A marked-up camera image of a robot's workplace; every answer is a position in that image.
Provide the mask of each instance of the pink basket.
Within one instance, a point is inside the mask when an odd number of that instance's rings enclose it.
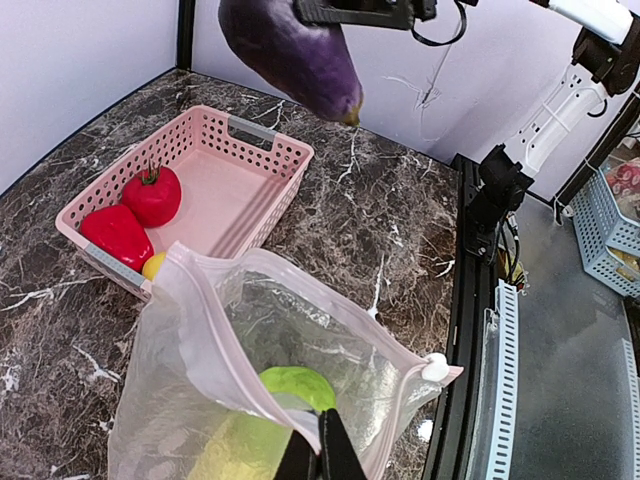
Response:
[[[269,149],[238,137],[257,137]],[[200,254],[234,258],[262,245],[298,193],[312,157],[305,143],[213,108],[193,107],[116,160],[58,214],[56,228],[87,262],[147,300],[151,282],[78,232],[88,213],[117,203],[129,179],[149,161],[160,161],[178,175],[183,198],[171,222],[147,230],[156,253],[180,240]]]

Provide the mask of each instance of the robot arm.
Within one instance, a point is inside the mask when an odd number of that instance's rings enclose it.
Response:
[[[478,2],[454,1],[471,6]],[[606,107],[608,97],[631,88],[640,65],[640,18],[616,0],[530,1],[583,29],[560,85],[515,135],[480,164],[483,186],[468,206],[472,225],[463,242],[467,251],[486,260],[492,258],[498,226],[520,206],[551,152],[589,112],[600,104]],[[436,0],[295,0],[295,6],[303,22],[315,24],[409,30],[416,19],[436,16]]]

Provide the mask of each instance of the red tomato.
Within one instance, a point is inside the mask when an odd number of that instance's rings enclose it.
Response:
[[[122,204],[131,209],[145,228],[168,223],[178,213],[181,200],[180,181],[167,167],[145,170],[122,189]]]

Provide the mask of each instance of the gray floor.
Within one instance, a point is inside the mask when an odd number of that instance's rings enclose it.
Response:
[[[633,478],[622,298],[582,270],[571,221],[527,198],[518,211],[531,287],[520,299],[520,367],[510,478]]]

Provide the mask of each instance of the plastic basket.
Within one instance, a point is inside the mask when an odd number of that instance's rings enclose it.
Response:
[[[640,223],[620,213],[601,170],[591,177],[586,191],[605,245],[640,256]]]
[[[210,107],[193,107],[116,160],[58,214],[56,227],[91,265],[148,299],[148,280],[80,235],[88,213],[117,203],[129,179],[160,161],[176,172],[183,198],[171,222],[147,230],[156,253],[180,240],[203,255],[234,258],[262,245],[312,157],[305,143]]]
[[[606,247],[598,227],[598,218],[584,190],[571,202],[573,225],[585,272],[621,295],[640,295],[640,276]]]

